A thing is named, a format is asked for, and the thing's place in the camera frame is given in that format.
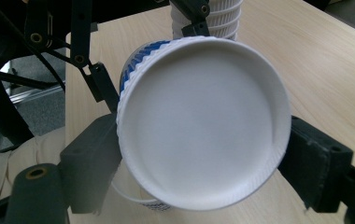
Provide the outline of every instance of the floor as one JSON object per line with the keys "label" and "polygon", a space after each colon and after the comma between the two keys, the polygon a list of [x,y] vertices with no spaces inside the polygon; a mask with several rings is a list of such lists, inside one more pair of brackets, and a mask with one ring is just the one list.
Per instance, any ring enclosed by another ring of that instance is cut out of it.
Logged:
{"label": "floor", "polygon": [[[325,13],[336,17],[340,21],[355,28],[355,0],[342,0],[330,4]],[[64,80],[64,62],[43,54],[50,62],[58,75]],[[30,77],[37,80],[55,81],[48,69],[35,57],[25,57],[13,60],[11,67],[16,69],[23,77]],[[30,89],[19,87],[12,90],[11,94],[16,95],[28,92]],[[28,123],[34,134],[44,134],[64,126],[64,92],[62,89],[54,88],[44,94],[35,93],[36,97],[28,97],[26,100],[16,103],[18,111]],[[12,146],[11,143],[0,135],[0,149]]]}

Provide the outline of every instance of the stacked cups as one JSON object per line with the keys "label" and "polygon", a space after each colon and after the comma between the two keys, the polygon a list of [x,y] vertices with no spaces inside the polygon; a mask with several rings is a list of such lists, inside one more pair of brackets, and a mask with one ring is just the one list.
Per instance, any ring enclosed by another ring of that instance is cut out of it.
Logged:
{"label": "stacked cups", "polygon": [[[210,35],[236,40],[242,2],[243,0],[209,0],[210,13],[206,17],[206,23]],[[173,37],[178,39],[183,37],[181,29],[192,22],[172,2],[170,5]]]}

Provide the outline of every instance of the table surface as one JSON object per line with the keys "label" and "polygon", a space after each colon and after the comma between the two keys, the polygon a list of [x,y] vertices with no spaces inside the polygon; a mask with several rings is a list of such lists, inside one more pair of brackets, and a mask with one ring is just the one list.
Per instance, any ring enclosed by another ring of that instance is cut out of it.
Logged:
{"label": "table surface", "polygon": [[[141,45],[172,38],[170,7],[99,24],[92,33],[91,60],[105,64],[115,87],[129,55]],[[280,73],[291,112],[354,150],[355,29],[302,0],[245,0],[237,41],[258,50]],[[66,66],[66,145],[96,118],[108,114],[96,103],[77,68]],[[123,199],[110,188],[100,215],[71,214],[72,223],[343,223],[335,214],[305,210],[278,170],[241,203],[208,212],[155,212]]]}

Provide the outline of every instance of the cup rim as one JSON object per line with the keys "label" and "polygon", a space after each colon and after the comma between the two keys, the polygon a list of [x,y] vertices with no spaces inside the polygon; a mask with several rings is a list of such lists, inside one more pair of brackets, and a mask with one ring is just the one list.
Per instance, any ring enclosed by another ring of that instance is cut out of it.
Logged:
{"label": "cup rim", "polygon": [[232,25],[232,24],[234,24],[235,22],[239,21],[239,19],[241,19],[241,14],[242,14],[242,12],[239,11],[239,13],[238,13],[238,15],[236,16],[236,18],[234,18],[234,19],[232,19],[232,20],[230,20],[230,21],[228,21],[228,22],[226,22],[226,23],[224,23],[224,24],[222,24],[222,25],[217,25],[217,26],[208,27],[208,29],[209,29],[209,30],[210,30],[210,29],[220,29],[220,28],[224,28],[224,27],[226,27],[226,26]]}
{"label": "cup rim", "polygon": [[[243,43],[238,43],[235,41],[230,41],[226,39],[221,39],[221,38],[216,38],[216,37],[204,37],[204,36],[196,36],[196,37],[183,37],[181,39],[175,40],[175,41],[180,41],[181,45],[179,46],[171,46],[171,48],[164,49],[164,51],[159,51],[158,54],[154,53],[154,58],[149,59],[149,63],[141,67],[143,70],[140,71],[141,74],[145,73],[149,67],[153,66],[155,63],[158,62],[157,59],[160,59],[161,57],[165,57],[167,55],[170,55],[171,53],[174,52],[175,49],[184,49],[187,47],[190,47],[195,44],[202,44],[206,45],[209,44],[209,42],[220,42],[219,44],[227,44],[231,45],[230,48],[232,49],[233,47],[240,47],[242,48],[242,52],[248,53],[254,57],[254,60],[260,60],[261,64],[267,65],[267,70],[272,73],[273,81],[277,82],[276,86],[276,91],[280,94],[276,98],[276,100],[282,100],[282,104],[284,107],[279,108],[277,113],[279,120],[276,121],[278,126],[278,132],[275,133],[277,137],[273,135],[273,140],[272,140],[272,147],[273,150],[270,152],[270,155],[268,155],[266,158],[267,165],[263,167],[260,171],[256,172],[256,175],[250,176],[248,178],[248,184],[245,185],[243,189],[240,189],[237,192],[229,192],[228,199],[217,199],[215,202],[217,205],[213,204],[204,204],[204,202],[170,202],[170,198],[165,199],[163,196],[165,194],[161,192],[156,191],[157,187],[153,184],[151,184],[142,174],[140,174],[140,169],[138,166],[135,164],[135,159],[133,159],[134,154],[133,152],[129,152],[126,150],[123,150],[122,156],[126,161],[127,168],[131,171],[131,174],[133,177],[136,179],[136,182],[143,188],[145,189],[150,195],[154,195],[155,198],[159,198],[163,202],[166,202],[168,204],[171,204],[171,206],[182,208],[182,209],[187,209],[187,210],[195,210],[195,211],[205,211],[205,210],[213,210],[213,209],[220,209],[222,207],[226,207],[229,205],[232,205],[234,203],[238,203],[244,199],[246,199],[249,195],[254,193],[257,189],[259,189],[273,174],[273,172],[277,169],[278,164],[280,161],[283,159],[283,155],[287,149],[287,144],[289,140],[289,135],[290,135],[290,127],[291,127],[291,108],[289,104],[289,95],[287,94],[287,90],[283,85],[282,79],[280,75],[278,74],[277,70],[274,68],[274,66],[264,57],[262,54],[251,48],[248,45],[245,45]],[[136,77],[134,80],[131,81],[130,85],[131,88],[133,88],[135,85],[140,83],[141,77]],[[118,110],[118,116],[120,114],[120,121],[126,120],[124,118],[124,113],[121,113],[122,110],[125,110],[125,107],[127,106],[127,100],[122,100],[119,103],[120,109]],[[118,134],[119,134],[119,142],[121,143],[121,148],[126,147],[127,139],[126,137],[123,136],[123,131],[121,130],[121,123],[118,123]]]}
{"label": "cup rim", "polygon": [[135,203],[157,203],[159,202],[157,199],[137,199],[134,197],[129,196],[128,194],[122,192],[119,188],[116,187],[116,184],[111,181],[111,186],[113,187],[114,190],[116,190],[122,197],[125,199],[128,199],[129,201],[135,202]]}
{"label": "cup rim", "polygon": [[230,32],[228,35],[225,35],[225,36],[223,36],[223,37],[221,37],[221,38],[228,38],[228,37],[231,37],[231,36],[233,36],[233,35],[236,35],[236,33],[238,32],[238,30],[239,30],[239,24],[235,27],[235,29],[234,29],[232,32]]}

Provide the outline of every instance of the metal bracket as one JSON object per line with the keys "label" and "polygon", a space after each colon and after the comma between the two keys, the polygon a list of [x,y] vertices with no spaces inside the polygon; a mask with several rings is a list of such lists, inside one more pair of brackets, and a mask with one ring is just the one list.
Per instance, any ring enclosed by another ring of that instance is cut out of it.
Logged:
{"label": "metal bracket", "polygon": [[72,1],[70,62],[77,68],[89,63],[92,0]]}
{"label": "metal bracket", "polygon": [[181,29],[184,36],[210,36],[206,17],[210,13],[209,0],[170,0],[192,24]]}
{"label": "metal bracket", "polygon": [[353,151],[295,116],[291,138],[278,170],[305,203],[317,213],[348,207],[346,223],[355,224]]}
{"label": "metal bracket", "polygon": [[96,119],[64,149],[58,166],[73,213],[100,211],[121,158],[116,113]]}
{"label": "metal bracket", "polygon": [[26,7],[24,38],[33,48],[42,51],[52,44],[52,15],[48,0],[30,0]]}
{"label": "metal bracket", "polygon": [[96,63],[90,66],[91,78],[97,90],[105,100],[106,105],[110,112],[117,111],[117,105],[120,100],[120,96],[114,88],[113,82],[110,79],[105,65],[102,63]]}

